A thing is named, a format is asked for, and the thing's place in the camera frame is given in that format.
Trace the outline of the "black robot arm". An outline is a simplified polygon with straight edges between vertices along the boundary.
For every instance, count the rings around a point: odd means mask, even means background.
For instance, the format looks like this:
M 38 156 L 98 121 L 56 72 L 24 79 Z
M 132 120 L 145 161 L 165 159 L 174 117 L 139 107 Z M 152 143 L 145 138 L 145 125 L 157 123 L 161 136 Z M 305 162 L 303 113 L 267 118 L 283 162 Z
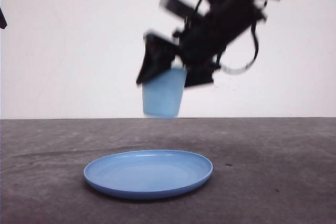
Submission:
M 7 27 L 7 21 L 4 17 L 2 10 L 0 9 L 0 28 L 5 29 Z
M 170 69 L 175 57 L 186 68 L 186 87 L 213 82 L 213 73 L 241 74 L 251 67 L 222 66 L 226 47 L 245 30 L 256 32 L 256 25 L 266 19 L 255 0 L 207 0 L 209 11 L 201 15 L 197 7 L 181 0 L 160 0 L 160 5 L 184 20 L 184 28 L 168 41 L 154 33 L 144 36 L 145 54 L 136 83 L 143 84 Z

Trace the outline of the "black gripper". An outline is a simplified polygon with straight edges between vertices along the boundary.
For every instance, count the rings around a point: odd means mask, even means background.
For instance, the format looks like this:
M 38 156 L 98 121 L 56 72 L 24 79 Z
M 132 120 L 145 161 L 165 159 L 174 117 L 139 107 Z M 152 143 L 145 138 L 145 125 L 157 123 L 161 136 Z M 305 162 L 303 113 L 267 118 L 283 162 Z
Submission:
M 197 18 L 197 11 L 193 10 L 184 29 L 174 33 L 178 46 L 155 33 L 145 34 L 145 53 L 136 84 L 151 81 L 169 70 L 177 55 L 187 70 L 185 88 L 213 83 L 214 68 L 230 69 L 220 64 L 227 46 L 248 28 L 255 52 L 240 69 L 249 69 L 259 53 L 256 25 L 266 19 L 262 11 L 255 0 L 219 0 L 205 16 Z

